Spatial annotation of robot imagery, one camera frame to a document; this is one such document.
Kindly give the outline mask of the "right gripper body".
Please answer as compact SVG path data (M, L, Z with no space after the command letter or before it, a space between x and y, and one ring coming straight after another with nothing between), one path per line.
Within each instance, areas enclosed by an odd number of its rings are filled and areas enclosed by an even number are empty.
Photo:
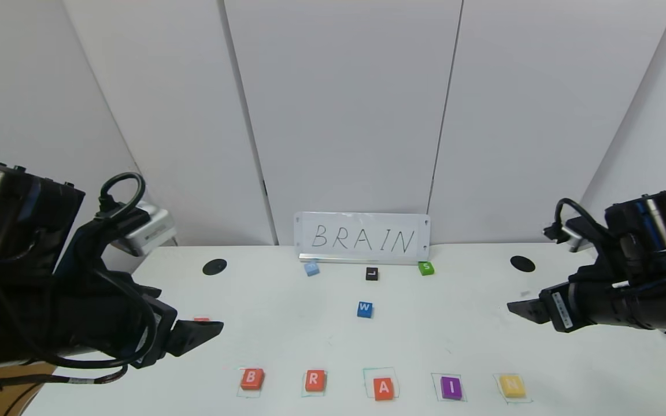
M616 316L611 284L574 281L540 291L538 298L546 308L556 331L571 333L592 326L610 324Z

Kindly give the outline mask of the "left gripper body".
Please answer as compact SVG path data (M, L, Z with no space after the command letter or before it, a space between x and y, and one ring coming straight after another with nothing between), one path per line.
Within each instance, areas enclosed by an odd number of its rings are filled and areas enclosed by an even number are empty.
M164 343L177 311L148 294L139 301L125 295L96 297L98 336L94 350L137 369L153 366L164 357Z

